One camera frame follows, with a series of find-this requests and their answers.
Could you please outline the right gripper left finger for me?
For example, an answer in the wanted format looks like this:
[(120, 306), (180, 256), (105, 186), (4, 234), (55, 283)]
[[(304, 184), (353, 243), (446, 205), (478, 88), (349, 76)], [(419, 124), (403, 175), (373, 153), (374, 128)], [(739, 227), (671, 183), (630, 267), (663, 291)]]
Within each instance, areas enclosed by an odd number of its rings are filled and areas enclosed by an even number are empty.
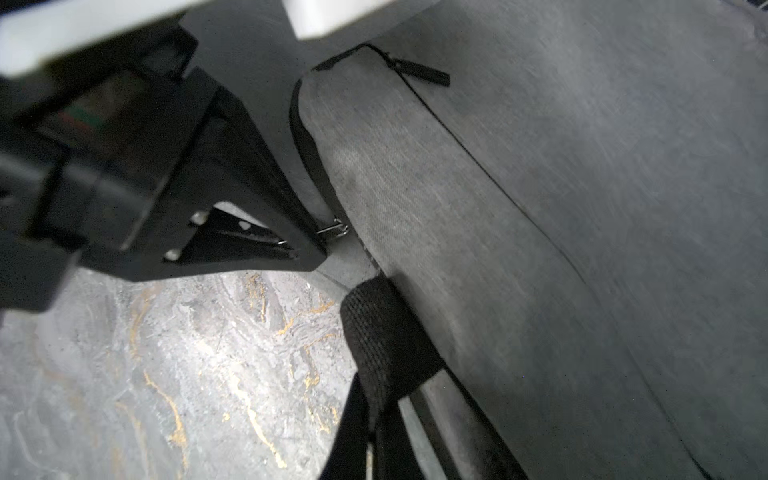
[(371, 437), (371, 406), (360, 376), (353, 377), (338, 430), (320, 480), (363, 480)]

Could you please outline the grey zippered laptop bag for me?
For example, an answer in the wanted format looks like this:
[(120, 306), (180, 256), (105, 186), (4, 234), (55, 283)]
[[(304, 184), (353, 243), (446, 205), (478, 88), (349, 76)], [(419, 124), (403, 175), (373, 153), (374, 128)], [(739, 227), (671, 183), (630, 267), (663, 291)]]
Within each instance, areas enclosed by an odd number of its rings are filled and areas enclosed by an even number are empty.
[(766, 477), (765, 2), (403, 1), (306, 44), (275, 1), (185, 24), (289, 108), (291, 178), (350, 227), (322, 277), (367, 476), (448, 369), (528, 479)]

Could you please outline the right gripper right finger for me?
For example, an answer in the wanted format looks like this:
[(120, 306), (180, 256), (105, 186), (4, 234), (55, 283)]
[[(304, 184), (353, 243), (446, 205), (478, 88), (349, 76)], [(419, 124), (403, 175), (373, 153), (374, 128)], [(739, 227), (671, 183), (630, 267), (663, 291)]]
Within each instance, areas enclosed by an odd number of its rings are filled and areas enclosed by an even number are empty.
[(396, 402), (374, 433), (374, 479), (525, 479), (456, 376), (444, 369)]

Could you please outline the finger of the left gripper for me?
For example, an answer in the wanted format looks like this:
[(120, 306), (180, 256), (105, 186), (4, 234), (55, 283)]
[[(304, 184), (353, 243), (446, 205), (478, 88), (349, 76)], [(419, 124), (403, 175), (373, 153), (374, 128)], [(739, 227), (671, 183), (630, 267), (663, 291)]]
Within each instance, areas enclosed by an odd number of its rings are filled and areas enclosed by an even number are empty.
[(88, 207), (81, 263), (124, 280), (303, 272), (327, 256), (242, 102), (201, 69), (111, 160)]

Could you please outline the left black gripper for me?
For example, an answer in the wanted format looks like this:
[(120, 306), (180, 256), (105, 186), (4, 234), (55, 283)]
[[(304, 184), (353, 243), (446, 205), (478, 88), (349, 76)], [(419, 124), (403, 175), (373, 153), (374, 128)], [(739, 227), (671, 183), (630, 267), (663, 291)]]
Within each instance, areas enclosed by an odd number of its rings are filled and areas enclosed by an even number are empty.
[(134, 282), (213, 273), (190, 168), (214, 82), (174, 23), (1, 83), (1, 306), (47, 310), (86, 267)]

